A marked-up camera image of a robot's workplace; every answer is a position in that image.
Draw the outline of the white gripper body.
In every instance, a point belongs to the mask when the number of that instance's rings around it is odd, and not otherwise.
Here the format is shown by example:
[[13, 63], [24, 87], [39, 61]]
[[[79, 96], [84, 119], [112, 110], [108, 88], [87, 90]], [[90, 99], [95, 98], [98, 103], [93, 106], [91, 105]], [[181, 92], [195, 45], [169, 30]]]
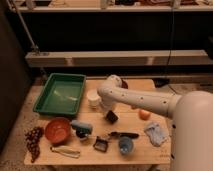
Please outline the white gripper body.
[[100, 102], [102, 112], [107, 114], [109, 111], [113, 111], [116, 108], [116, 102], [110, 98], [102, 98]]

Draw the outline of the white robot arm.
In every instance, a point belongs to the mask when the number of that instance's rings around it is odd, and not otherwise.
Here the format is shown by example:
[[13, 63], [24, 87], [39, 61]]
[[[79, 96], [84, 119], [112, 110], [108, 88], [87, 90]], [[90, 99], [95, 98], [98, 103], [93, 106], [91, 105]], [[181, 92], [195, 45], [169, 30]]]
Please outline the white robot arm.
[[213, 171], [213, 93], [130, 90], [117, 75], [110, 75], [97, 92], [105, 110], [123, 103], [172, 120], [170, 171]]

